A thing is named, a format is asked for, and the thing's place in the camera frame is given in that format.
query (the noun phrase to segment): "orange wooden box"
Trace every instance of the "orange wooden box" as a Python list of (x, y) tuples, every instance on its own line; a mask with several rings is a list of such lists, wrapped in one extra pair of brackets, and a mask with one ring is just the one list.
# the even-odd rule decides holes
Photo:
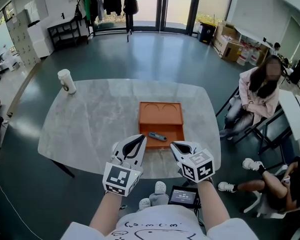
[[(140, 102), (139, 131), (146, 136), (148, 149), (168, 149), (173, 141), (184, 141), (181, 103)], [(150, 132), (167, 137), (167, 141), (149, 137)]]

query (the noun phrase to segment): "long black hair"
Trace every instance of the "long black hair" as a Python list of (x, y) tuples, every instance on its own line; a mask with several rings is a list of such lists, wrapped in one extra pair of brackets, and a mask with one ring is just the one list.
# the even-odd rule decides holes
[(276, 60), (279, 63), (280, 68), (281, 68), (280, 59), (275, 55), (271, 55), (271, 56), (268, 56), (265, 59), (265, 61), (257, 68), (257, 70), (254, 71), (250, 76), (249, 90), (252, 92), (257, 91), (257, 95), (262, 99), (268, 97), (269, 95), (271, 95), (274, 92), (274, 90), (276, 89), (276, 86), (277, 86), (277, 82), (279, 80), (279, 77), (277, 80), (270, 80), (264, 86), (262, 86), (260, 88), (260, 86), (262, 85), (262, 83), (264, 82), (264, 80), (266, 78), (266, 66), (273, 60), (274, 61)]

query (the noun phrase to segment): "black coat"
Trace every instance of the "black coat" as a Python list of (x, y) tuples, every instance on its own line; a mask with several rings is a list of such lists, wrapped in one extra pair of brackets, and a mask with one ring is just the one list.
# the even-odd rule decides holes
[(111, 14), (111, 3), (111, 0), (103, 0), (103, 7), (107, 15)]
[(111, 11), (116, 12), (119, 16), (122, 12), (122, 2), (121, 0), (111, 0)]
[(97, 0), (91, 0), (90, 13), (91, 13), (91, 21), (94, 22), (96, 17), (98, 16), (98, 2), (97, 2)]

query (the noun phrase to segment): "white t-shirt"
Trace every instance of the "white t-shirt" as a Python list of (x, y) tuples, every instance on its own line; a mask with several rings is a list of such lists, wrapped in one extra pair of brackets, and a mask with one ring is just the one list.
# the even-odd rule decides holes
[(71, 223), (61, 240), (257, 240), (241, 219), (214, 226), (205, 236), (194, 212), (179, 205), (158, 205), (122, 217), (116, 229), (103, 236), (94, 228)]
[(271, 54), (271, 55), (278, 56), (278, 51), (277, 51), (276, 49), (271, 48), (269, 51), (270, 51), (270, 54)]

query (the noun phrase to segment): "display screen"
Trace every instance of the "display screen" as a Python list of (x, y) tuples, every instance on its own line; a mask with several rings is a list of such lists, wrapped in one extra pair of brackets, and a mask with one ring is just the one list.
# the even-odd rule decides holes
[(193, 204), (195, 201), (196, 192), (190, 192), (185, 190), (175, 189), (172, 193), (170, 200), (172, 202), (182, 203), (182, 204)]

